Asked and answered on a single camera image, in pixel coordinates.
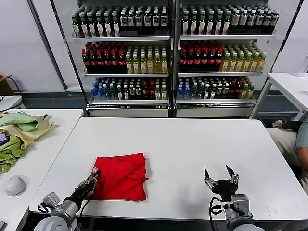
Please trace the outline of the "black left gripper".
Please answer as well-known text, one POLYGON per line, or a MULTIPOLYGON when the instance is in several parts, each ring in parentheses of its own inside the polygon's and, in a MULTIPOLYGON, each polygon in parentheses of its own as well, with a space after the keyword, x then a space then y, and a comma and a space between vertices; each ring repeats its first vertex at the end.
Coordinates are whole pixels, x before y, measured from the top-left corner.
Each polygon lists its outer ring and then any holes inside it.
POLYGON ((80 200, 89 199, 95 194, 96 184, 98 177, 100 175, 100 170, 93 168, 91 175, 86 179, 86 181, 81 182, 74 191, 74 198, 80 200))

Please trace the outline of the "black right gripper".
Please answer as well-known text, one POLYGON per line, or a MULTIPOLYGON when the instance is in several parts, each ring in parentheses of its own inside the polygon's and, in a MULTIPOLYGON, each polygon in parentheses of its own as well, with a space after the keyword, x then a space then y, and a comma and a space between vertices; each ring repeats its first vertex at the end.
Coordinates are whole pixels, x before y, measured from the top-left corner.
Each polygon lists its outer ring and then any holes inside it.
POLYGON ((239 175, 235 174, 228 165, 226 165, 226 169, 231 179, 214 181, 207 169, 204 168, 204 183, 212 193, 218 194, 222 200, 231 200, 231 196, 235 195, 235 192, 238 190, 239 175))

